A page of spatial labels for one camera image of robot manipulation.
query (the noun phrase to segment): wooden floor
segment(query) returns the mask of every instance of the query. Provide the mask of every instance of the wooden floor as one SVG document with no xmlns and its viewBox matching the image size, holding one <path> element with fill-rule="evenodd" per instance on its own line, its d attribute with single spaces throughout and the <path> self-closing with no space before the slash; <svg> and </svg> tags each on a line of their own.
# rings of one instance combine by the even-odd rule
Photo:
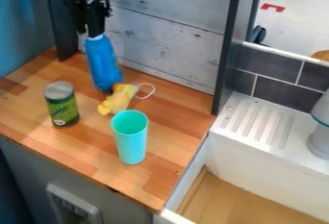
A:
<svg viewBox="0 0 329 224">
<path fill-rule="evenodd" d="M 325 223 L 218 179 L 203 169 L 177 213 L 197 224 Z"/>
</svg>

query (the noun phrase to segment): teal cup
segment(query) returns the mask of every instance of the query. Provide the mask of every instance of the teal cup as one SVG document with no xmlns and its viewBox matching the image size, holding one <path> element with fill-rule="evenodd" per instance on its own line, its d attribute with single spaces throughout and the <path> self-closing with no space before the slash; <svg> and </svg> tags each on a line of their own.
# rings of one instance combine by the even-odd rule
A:
<svg viewBox="0 0 329 224">
<path fill-rule="evenodd" d="M 131 165 L 143 161 L 146 154 L 147 116 L 138 111 L 119 112 L 112 119 L 111 127 L 120 159 Z"/>
</svg>

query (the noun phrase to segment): kitchen counter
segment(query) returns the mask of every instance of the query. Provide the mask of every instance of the kitchen counter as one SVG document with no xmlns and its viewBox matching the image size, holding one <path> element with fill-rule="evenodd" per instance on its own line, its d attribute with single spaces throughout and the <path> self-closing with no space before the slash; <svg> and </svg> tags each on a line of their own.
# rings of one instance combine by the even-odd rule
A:
<svg viewBox="0 0 329 224">
<path fill-rule="evenodd" d="M 210 115 L 213 97 L 129 68 L 123 73 L 126 83 L 150 83 L 157 89 L 148 99 L 133 99 L 129 107 L 146 113 L 150 120 L 146 158 L 137 165 L 119 160 L 109 126 L 112 116 L 96 110 L 105 95 L 92 85 L 81 54 L 58 62 L 52 48 L 2 79 L 0 134 L 157 212 L 215 119 Z M 52 126 L 42 94 L 47 84 L 58 80 L 74 85 L 81 115 L 79 123 L 65 129 Z"/>
</svg>

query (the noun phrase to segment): tin can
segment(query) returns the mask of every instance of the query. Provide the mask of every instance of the tin can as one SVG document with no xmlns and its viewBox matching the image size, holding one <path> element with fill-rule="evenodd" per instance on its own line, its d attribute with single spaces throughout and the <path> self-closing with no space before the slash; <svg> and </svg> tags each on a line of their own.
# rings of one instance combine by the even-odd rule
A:
<svg viewBox="0 0 329 224">
<path fill-rule="evenodd" d="M 80 114 L 70 82 L 58 81 L 47 85 L 43 95 L 51 120 L 56 127 L 69 127 L 79 121 Z"/>
</svg>

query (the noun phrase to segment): gray tile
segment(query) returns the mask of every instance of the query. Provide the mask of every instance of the gray tile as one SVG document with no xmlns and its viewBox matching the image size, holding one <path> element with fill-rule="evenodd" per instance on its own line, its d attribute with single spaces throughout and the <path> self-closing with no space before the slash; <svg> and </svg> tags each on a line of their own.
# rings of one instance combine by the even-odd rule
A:
<svg viewBox="0 0 329 224">
<path fill-rule="evenodd" d="M 258 77 L 254 96 L 302 112 L 310 112 L 322 94 L 303 87 Z"/>
<path fill-rule="evenodd" d="M 233 90 L 250 96 L 255 78 L 256 75 L 254 74 L 249 74 L 238 70 L 236 73 L 236 81 Z"/>
<path fill-rule="evenodd" d="M 305 62 L 298 84 L 321 91 L 327 90 L 329 88 L 329 67 Z"/>
<path fill-rule="evenodd" d="M 242 47 L 238 68 L 295 83 L 302 61 Z"/>
</svg>

